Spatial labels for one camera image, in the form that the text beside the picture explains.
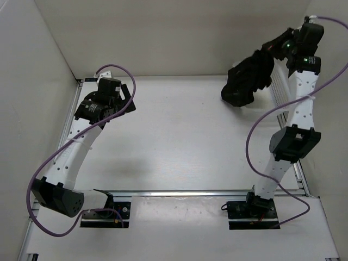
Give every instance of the white wall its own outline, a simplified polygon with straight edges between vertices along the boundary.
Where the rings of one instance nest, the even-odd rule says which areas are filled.
[[[307,14],[340,18],[348,23],[347,0],[312,0]],[[332,22],[325,27],[317,55],[322,58],[319,83],[348,62],[348,31]],[[319,195],[342,260],[348,260],[348,72],[316,95],[315,129],[320,143],[303,161],[312,194]]]
[[[298,26],[310,2],[35,1],[77,78],[108,63],[136,76],[226,74],[235,61]]]
[[[33,1],[0,7],[0,260],[11,261],[28,222],[27,184],[58,144],[76,82]]]

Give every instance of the black fabric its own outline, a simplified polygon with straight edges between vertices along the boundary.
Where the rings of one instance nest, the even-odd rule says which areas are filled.
[[[253,93],[272,83],[273,68],[273,56],[266,50],[256,50],[228,71],[227,84],[221,91],[222,99],[235,107],[252,103]]]

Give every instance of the black cloth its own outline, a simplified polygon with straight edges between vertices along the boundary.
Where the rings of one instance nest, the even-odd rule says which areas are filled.
[[[254,54],[228,71],[227,84],[221,97],[232,106],[242,107],[254,101],[253,93],[272,83],[273,56],[266,50],[256,50]]]

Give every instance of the table surface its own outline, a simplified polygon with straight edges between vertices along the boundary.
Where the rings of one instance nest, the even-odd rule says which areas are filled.
[[[132,91],[131,81],[119,77]],[[80,169],[76,189],[249,190],[258,176],[245,157],[246,136],[260,116],[220,98],[225,76],[136,77],[136,111],[108,123]],[[85,82],[79,102],[95,91]],[[263,171],[276,117],[255,130],[250,154]],[[298,189],[294,169],[284,176]]]
[[[64,238],[54,238],[37,227],[28,253],[38,261],[318,261],[338,257],[325,213],[317,198],[303,198],[311,210],[275,230],[230,231],[224,197],[133,197],[128,229],[76,227]],[[290,197],[276,197],[280,220],[306,206]],[[38,219],[62,233],[70,219],[42,208]]]

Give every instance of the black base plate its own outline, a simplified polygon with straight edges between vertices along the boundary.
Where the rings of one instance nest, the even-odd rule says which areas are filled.
[[[274,202],[270,204],[268,212],[264,213],[261,222],[257,222],[261,214],[253,214],[245,201],[228,201],[227,212],[230,230],[280,229],[279,226],[274,227],[279,223]]]
[[[130,202],[114,202],[114,209],[116,209],[122,219],[124,228],[129,227],[129,217],[131,215]],[[80,227],[95,227],[95,228],[122,228],[122,223],[118,220],[114,212],[90,212],[82,215]]]

